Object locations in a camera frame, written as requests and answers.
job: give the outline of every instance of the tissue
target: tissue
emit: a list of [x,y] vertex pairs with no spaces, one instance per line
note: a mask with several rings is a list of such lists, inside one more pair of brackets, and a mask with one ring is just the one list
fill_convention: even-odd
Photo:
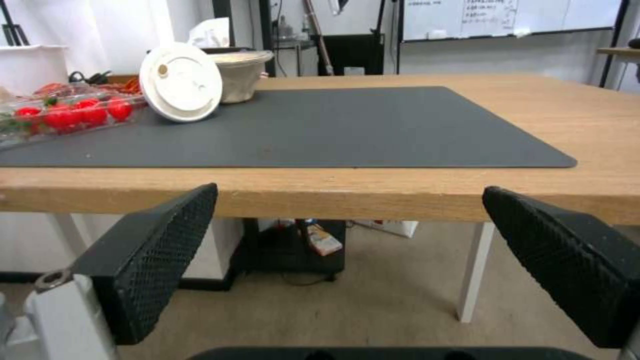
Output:
[[196,47],[229,47],[229,18],[204,20],[189,31],[187,44]]

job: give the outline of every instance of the beige carpet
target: beige carpet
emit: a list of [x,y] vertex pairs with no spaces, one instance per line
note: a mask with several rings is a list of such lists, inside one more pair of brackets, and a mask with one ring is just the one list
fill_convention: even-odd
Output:
[[[474,319],[455,307],[473,227],[422,223],[407,240],[363,227],[349,231],[346,270],[336,282],[295,287],[277,274],[240,276],[227,293],[178,291],[157,329],[124,359],[185,359],[237,345],[544,346],[614,359],[555,306],[493,241]],[[0,284],[17,308],[26,285]]]

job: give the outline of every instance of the plastic clamshell container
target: plastic clamshell container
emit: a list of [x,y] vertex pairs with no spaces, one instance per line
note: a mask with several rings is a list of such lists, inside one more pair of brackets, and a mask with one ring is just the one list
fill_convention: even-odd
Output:
[[85,83],[50,84],[32,96],[0,104],[0,151],[128,124],[146,105],[142,95]]

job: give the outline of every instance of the white cup lid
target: white cup lid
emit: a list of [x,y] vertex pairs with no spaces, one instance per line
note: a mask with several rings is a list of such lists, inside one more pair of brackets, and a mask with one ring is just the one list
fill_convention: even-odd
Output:
[[176,42],[156,47],[140,67],[140,88],[162,116],[191,122],[211,114],[222,96],[215,61],[199,48]]

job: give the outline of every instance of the red vegetable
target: red vegetable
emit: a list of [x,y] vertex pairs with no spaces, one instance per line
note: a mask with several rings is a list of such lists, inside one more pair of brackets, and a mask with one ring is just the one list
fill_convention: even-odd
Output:
[[116,122],[123,122],[131,115],[131,104],[121,97],[114,96],[109,101],[108,111]]
[[40,124],[42,123],[42,117],[38,116],[41,111],[41,109],[33,106],[24,106],[16,110],[13,116],[20,122],[28,123],[29,133],[37,135],[40,132]]
[[78,101],[74,109],[76,109],[76,113],[87,127],[96,127],[107,122],[107,111],[100,103],[100,100],[94,97]]
[[73,133],[80,129],[80,116],[73,107],[66,104],[50,106],[44,117],[44,122],[58,133]]
[[28,117],[32,117],[33,115],[38,115],[40,112],[41,110],[38,108],[34,108],[32,106],[25,106],[23,108],[19,108],[18,110],[16,110],[14,115],[20,118],[28,118]]

